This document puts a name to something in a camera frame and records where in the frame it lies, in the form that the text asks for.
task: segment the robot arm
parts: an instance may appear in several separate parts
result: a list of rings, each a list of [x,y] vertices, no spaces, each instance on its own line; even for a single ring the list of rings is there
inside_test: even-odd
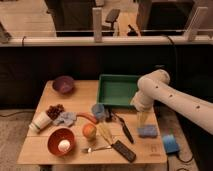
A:
[[[142,76],[132,104],[138,111],[146,111],[158,100],[213,135],[213,104],[169,87],[169,81],[164,70]]]

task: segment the egg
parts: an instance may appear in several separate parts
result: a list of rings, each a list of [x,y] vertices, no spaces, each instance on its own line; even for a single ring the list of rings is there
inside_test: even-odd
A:
[[[62,140],[58,144],[58,149],[61,152],[66,152],[70,148],[70,142],[68,140]]]

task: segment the fork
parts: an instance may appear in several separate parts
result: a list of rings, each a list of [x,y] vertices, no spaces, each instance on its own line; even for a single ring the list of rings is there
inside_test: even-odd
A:
[[[83,149],[81,149],[81,152],[82,153],[91,153],[93,151],[106,150],[106,149],[110,149],[110,148],[112,148],[110,145],[109,146],[104,146],[104,147],[98,147],[98,148],[89,147],[89,148],[83,148]]]

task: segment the small bowl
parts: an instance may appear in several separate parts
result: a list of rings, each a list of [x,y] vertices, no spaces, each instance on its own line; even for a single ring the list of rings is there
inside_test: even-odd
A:
[[[59,144],[63,140],[68,141],[70,144],[66,151],[61,151],[59,149]],[[48,150],[55,156],[64,156],[68,154],[75,146],[74,134],[71,130],[67,128],[60,128],[50,135],[47,146]]]
[[[52,87],[55,91],[61,94],[70,93],[74,88],[74,79],[66,75],[57,77],[53,81]]]

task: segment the blue sponge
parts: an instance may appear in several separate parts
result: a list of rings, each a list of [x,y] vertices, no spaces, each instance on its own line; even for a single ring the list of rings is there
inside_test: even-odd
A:
[[[163,145],[167,154],[176,153],[180,150],[179,145],[172,134],[163,136]]]
[[[145,125],[138,128],[138,134],[142,138],[155,138],[158,136],[158,131],[155,125]]]

